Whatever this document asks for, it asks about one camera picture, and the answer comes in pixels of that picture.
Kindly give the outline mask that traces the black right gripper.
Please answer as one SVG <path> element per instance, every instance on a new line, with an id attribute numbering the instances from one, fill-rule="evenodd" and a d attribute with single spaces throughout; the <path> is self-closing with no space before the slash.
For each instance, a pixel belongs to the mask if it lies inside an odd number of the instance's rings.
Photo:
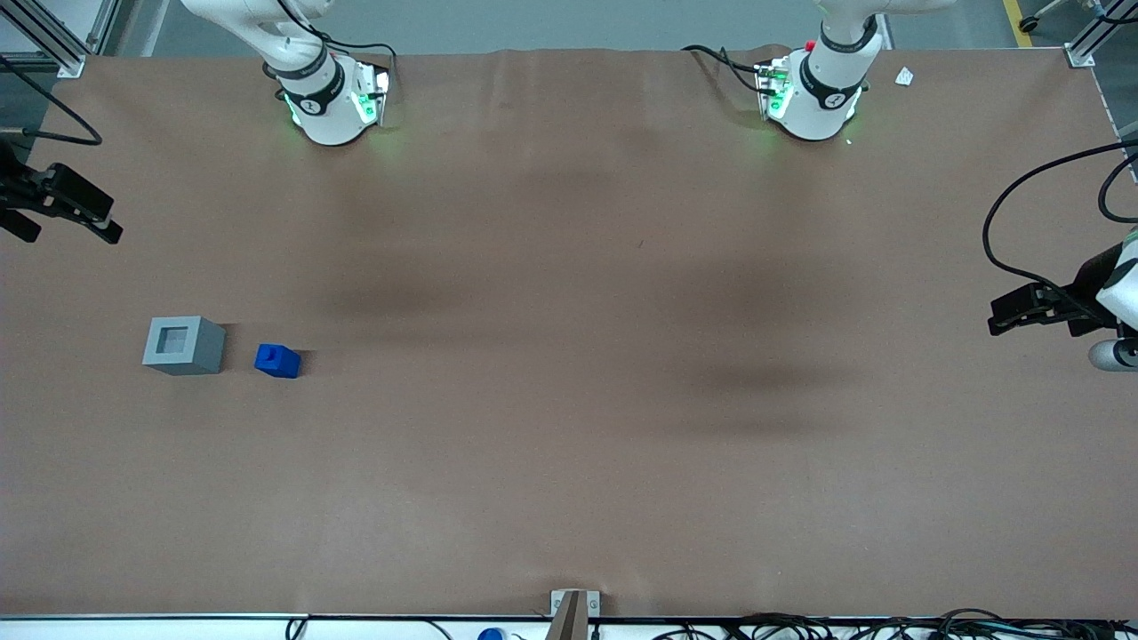
<path id="1" fill-rule="evenodd" d="M 1 142 L 1 227 L 23 243 L 36 243 L 42 227 L 23 214 L 32 211 L 85 227 L 104 243 L 117 244 L 123 228 L 112 219 L 114 199 L 85 177 L 65 164 L 53 164 L 53 198 L 72 208 L 53 208 L 48 194 L 28 169 Z"/>

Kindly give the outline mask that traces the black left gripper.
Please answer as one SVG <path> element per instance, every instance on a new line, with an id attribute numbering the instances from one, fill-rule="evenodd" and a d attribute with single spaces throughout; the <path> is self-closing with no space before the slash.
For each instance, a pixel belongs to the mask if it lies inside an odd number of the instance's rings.
<path id="1" fill-rule="evenodd" d="M 1070 320 L 1069 313 L 1065 313 L 1072 305 L 1061 292 L 1044 284 L 1025 284 L 993 300 L 993 312 L 989 317 L 990 335 L 1000 336 L 1026 325 L 1061 323 L 1067 325 L 1070 337 L 1116 331 L 1118 317 L 1103 307 L 1096 296 L 1118 266 L 1121 252 L 1122 244 L 1114 244 L 1110 251 L 1099 252 L 1078 268 L 1077 278 L 1066 287 L 1069 295 L 1086 307 L 1086 311 L 1078 312 L 1077 319 Z"/>

